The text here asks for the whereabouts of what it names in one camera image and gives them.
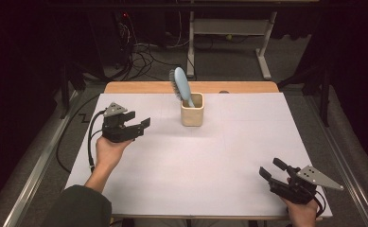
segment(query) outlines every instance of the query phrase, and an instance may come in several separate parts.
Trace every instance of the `brush handle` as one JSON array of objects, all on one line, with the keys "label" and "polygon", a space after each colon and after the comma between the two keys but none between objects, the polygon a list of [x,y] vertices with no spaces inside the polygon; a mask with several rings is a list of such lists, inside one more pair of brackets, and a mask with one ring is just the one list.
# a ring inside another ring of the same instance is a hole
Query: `brush handle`
[{"label": "brush handle", "polygon": [[191,97],[189,97],[189,99],[187,100],[187,104],[189,104],[190,107],[195,108],[195,104],[193,104]]}]

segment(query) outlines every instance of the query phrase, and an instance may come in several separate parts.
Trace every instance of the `table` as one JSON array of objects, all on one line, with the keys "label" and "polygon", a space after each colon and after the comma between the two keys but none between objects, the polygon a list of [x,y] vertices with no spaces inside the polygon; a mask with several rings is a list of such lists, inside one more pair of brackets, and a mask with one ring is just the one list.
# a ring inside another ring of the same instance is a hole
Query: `table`
[{"label": "table", "polygon": [[[317,2],[318,0],[218,0],[217,2]],[[276,11],[272,11],[270,18],[266,20],[234,20],[234,19],[195,19],[195,13],[190,12],[189,17],[189,48],[187,51],[186,75],[193,77],[195,75],[195,49],[193,40],[195,34],[219,34],[219,35],[262,35],[263,44],[255,50],[260,69],[265,80],[271,80],[269,67],[266,63],[264,54],[274,27]]]},{"label": "table", "polygon": [[[115,101],[136,111],[136,118],[127,125],[151,117],[145,135],[127,148],[104,189],[114,205],[113,214],[122,218],[287,218],[284,203],[269,191],[258,169],[264,166],[284,181],[287,175],[272,164],[274,157],[300,167],[310,160],[275,84],[194,81],[190,85],[192,92],[204,93],[201,127],[181,125],[180,102],[168,82],[113,82],[100,96],[95,113]],[[231,94],[215,94],[219,91]],[[101,119],[95,122],[94,131],[101,123]],[[90,175],[86,144],[87,135],[66,187],[83,184]],[[322,217],[331,216],[327,205]]]}]

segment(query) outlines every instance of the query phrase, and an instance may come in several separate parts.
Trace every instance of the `table leg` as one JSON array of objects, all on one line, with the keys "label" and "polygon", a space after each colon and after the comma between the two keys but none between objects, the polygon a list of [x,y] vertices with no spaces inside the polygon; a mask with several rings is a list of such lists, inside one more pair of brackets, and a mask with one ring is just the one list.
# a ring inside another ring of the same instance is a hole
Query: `table leg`
[{"label": "table leg", "polygon": [[264,53],[266,52],[267,44],[269,43],[270,36],[272,35],[272,28],[274,27],[275,17],[277,16],[277,12],[272,12],[270,16],[269,23],[266,27],[266,31],[264,33],[264,41],[262,47],[255,50],[257,59],[259,61],[260,69],[263,74],[263,78],[266,80],[271,80],[272,75],[270,74],[269,67],[267,66],[266,59],[264,57]]}]

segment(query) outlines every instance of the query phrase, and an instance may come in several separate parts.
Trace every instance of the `cable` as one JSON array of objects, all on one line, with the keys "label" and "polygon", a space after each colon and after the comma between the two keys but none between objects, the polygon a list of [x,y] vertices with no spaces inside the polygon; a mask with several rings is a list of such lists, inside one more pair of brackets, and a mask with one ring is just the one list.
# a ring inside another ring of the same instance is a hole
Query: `cable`
[{"label": "cable", "polygon": [[183,44],[179,44],[179,45],[173,45],[173,46],[166,46],[166,48],[176,48],[176,47],[181,47],[181,46],[185,46],[189,44],[189,41],[186,41],[185,43]]},{"label": "cable", "polygon": [[126,67],[126,70],[123,71],[123,73],[121,72],[121,74],[115,76],[115,77],[112,77],[112,79],[116,79],[116,78],[119,78],[119,77],[126,77],[130,71],[132,70],[132,61],[131,61],[131,58],[128,58],[128,61],[127,61],[127,67]]},{"label": "cable", "polygon": [[225,41],[226,42],[229,42],[229,43],[234,43],[234,44],[240,44],[240,43],[243,43],[243,42],[245,42],[248,38],[250,38],[250,37],[252,37],[252,36],[245,36],[245,38],[243,38],[242,40],[240,40],[240,41],[233,41],[233,40],[227,40],[227,39],[225,39]]},{"label": "cable", "polygon": [[320,207],[319,212],[316,214],[316,217],[318,217],[318,216],[320,216],[324,212],[326,203],[325,203],[325,199],[324,199],[323,195],[320,192],[318,192],[318,191],[316,191],[316,192],[319,193],[320,197],[322,197],[322,200],[324,202],[324,207],[322,207],[322,204],[319,202],[319,200],[317,200],[316,197],[313,198],[317,202],[317,204],[319,205],[319,207]]},{"label": "cable", "polygon": [[[145,74],[150,70],[150,68],[151,68],[151,63],[152,63],[152,61],[150,61],[150,60],[148,60],[148,59],[145,59],[145,57],[143,57],[143,55],[142,55],[141,53],[137,53],[137,54],[138,54],[138,55],[140,55],[140,56],[142,57],[142,60],[143,60],[143,62],[145,63],[145,65],[144,65],[144,66],[139,70],[139,72],[138,72],[135,76],[133,76],[133,77],[131,77],[131,78],[127,79],[127,80],[132,80],[132,79],[139,78],[139,77],[141,77],[141,76],[145,75]],[[141,74],[141,73],[142,73],[142,71],[143,71],[147,66],[149,66],[149,69],[148,69],[145,73]]]},{"label": "cable", "polygon": [[61,141],[62,141],[62,138],[64,137],[65,135],[65,132],[66,130],[68,129],[69,125],[71,124],[72,120],[74,119],[74,117],[78,114],[78,112],[85,106],[87,105],[90,101],[92,101],[93,99],[95,99],[96,97],[100,96],[100,94],[98,95],[95,95],[93,97],[91,97],[89,100],[87,100],[86,102],[84,102],[78,109],[77,111],[72,115],[72,117],[69,119],[68,123],[66,124],[65,126],[65,129],[63,130],[62,134],[61,134],[61,137],[60,137],[60,140],[59,140],[59,143],[57,145],[57,149],[56,149],[56,158],[57,158],[57,162],[58,164],[60,165],[60,167],[65,170],[67,173],[71,173],[71,170],[69,170],[67,167],[65,167],[63,165],[63,163],[61,162],[61,159],[60,159],[60,144],[61,144]]},{"label": "cable", "polygon": [[196,75],[195,65],[192,63],[192,61],[189,59],[189,57],[186,57],[186,58],[189,61],[189,63],[192,65],[192,68],[193,68],[193,76],[194,76],[195,81],[198,81],[198,76]]},{"label": "cable", "polygon": [[92,151],[91,151],[91,145],[92,145],[92,130],[93,130],[93,126],[95,125],[95,121],[96,119],[101,115],[104,114],[105,111],[100,111],[98,113],[96,113],[96,115],[93,117],[92,122],[90,122],[90,126],[89,126],[89,132],[87,135],[87,153],[88,153],[88,157],[89,157],[89,167],[90,170],[93,173],[93,170],[95,170],[95,162],[93,161],[93,157],[92,157]]},{"label": "cable", "polygon": [[133,22],[131,20],[131,16],[127,13],[127,18],[128,20],[130,20],[130,23],[131,23],[131,29],[132,29],[132,33],[133,33],[133,38],[135,40],[135,43],[137,44],[137,39],[136,39],[136,34],[134,33],[134,28],[133,28]]},{"label": "cable", "polygon": [[91,139],[97,134],[97,133],[99,133],[99,132],[101,132],[102,130],[98,130],[98,131],[96,131],[95,133],[93,133],[93,135],[92,135],[92,137],[91,137]]},{"label": "cable", "polygon": [[182,33],[183,33],[183,23],[182,23],[181,12],[180,11],[178,11],[178,16],[180,18],[180,36],[178,38],[177,43],[175,45],[173,45],[172,47],[177,46],[180,43],[181,36],[182,36]]},{"label": "cable", "polygon": [[121,81],[125,81],[127,80],[128,75],[130,74],[132,68],[133,68],[133,60],[132,60],[132,54],[130,54],[129,57],[129,64],[130,64],[130,71],[128,71],[127,73],[125,73],[124,77],[121,79]]},{"label": "cable", "polygon": [[153,61],[159,62],[161,64],[165,64],[165,65],[174,65],[174,66],[180,66],[181,67],[181,65],[179,63],[167,63],[167,62],[159,61],[156,58],[154,58],[154,56],[151,54],[150,46],[156,46],[156,45],[152,45],[152,44],[147,44],[147,45],[139,44],[139,45],[146,47],[146,50],[148,50],[149,53],[146,53],[145,51],[141,51],[141,53],[150,55]]}]

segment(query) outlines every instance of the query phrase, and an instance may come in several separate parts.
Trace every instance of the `white paper sheet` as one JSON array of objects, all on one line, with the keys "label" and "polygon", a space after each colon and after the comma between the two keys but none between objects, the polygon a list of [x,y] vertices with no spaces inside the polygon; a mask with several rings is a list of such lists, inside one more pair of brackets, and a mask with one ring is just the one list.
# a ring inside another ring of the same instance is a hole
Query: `white paper sheet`
[{"label": "white paper sheet", "polygon": [[[204,94],[201,127],[181,124],[173,94],[103,94],[95,113],[115,102],[150,117],[145,135],[130,144],[103,192],[113,213],[173,217],[283,217],[285,204],[258,174],[261,166],[285,182],[272,163],[311,165],[282,94]],[[100,116],[93,131],[101,129]],[[92,141],[93,156],[97,134]],[[87,135],[66,187],[90,176]],[[322,217],[331,217],[327,205]]]}]

